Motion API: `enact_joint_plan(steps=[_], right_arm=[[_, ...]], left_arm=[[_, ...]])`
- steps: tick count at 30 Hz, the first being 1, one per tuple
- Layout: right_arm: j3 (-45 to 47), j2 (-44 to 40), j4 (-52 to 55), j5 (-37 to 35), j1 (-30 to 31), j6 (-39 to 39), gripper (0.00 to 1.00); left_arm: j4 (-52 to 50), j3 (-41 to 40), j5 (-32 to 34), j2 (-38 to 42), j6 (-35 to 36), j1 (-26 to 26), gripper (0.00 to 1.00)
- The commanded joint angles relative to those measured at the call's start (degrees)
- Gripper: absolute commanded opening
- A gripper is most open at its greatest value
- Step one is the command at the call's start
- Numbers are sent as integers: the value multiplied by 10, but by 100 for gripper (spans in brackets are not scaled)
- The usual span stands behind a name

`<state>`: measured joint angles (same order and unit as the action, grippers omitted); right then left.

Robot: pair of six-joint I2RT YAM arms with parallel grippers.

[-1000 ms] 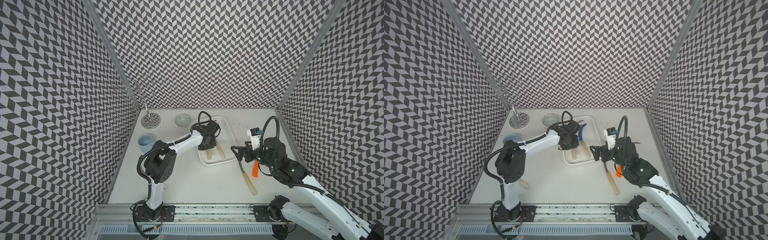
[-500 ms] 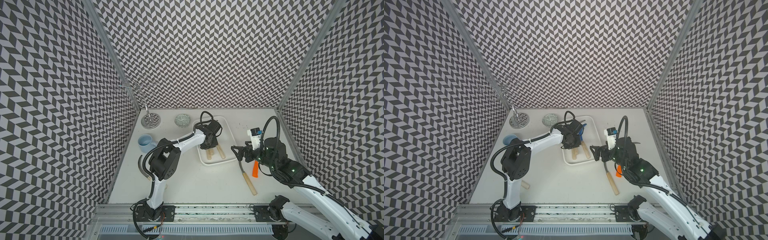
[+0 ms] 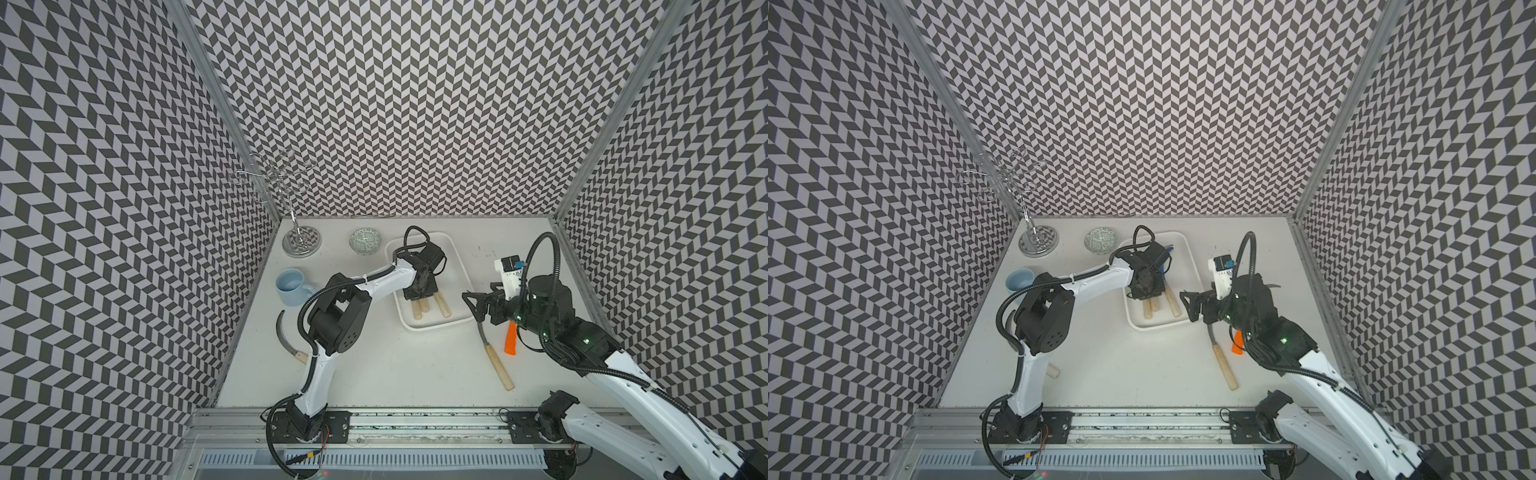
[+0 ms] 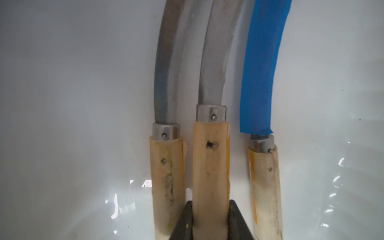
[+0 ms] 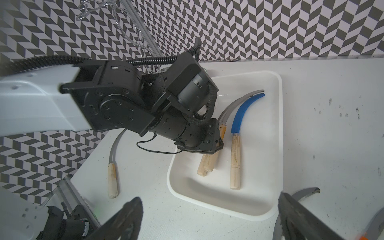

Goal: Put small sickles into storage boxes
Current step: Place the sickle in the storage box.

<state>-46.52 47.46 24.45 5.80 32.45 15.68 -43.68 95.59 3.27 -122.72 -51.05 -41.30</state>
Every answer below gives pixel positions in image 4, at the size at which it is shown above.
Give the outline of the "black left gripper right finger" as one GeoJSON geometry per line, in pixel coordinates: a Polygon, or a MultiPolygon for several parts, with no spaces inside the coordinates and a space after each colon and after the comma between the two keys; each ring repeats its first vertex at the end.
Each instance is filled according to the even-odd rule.
{"type": "Polygon", "coordinates": [[[234,200],[229,201],[229,240],[254,240],[234,200]]]}

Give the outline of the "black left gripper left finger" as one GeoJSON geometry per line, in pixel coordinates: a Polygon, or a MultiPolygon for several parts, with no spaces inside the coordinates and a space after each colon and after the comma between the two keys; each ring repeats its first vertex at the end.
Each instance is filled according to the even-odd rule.
{"type": "Polygon", "coordinates": [[[193,202],[188,201],[169,240],[193,240],[193,202]]]}

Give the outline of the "white plastic storage box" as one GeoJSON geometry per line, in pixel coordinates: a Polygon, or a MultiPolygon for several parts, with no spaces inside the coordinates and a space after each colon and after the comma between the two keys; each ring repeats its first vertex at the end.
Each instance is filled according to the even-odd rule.
{"type": "MultiPolygon", "coordinates": [[[[164,7],[1,1],[1,239],[154,239],[164,7]]],[[[383,239],[383,1],[292,2],[271,128],[286,240],[383,239]]]]}

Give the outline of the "blue blade wooden handle sickle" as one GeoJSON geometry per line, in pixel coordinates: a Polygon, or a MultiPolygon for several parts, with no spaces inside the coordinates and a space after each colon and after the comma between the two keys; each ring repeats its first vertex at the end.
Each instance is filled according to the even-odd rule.
{"type": "Polygon", "coordinates": [[[256,1],[242,77],[240,131],[249,134],[249,170],[257,240],[282,240],[278,148],[271,129],[274,75],[291,1],[256,1]]]}

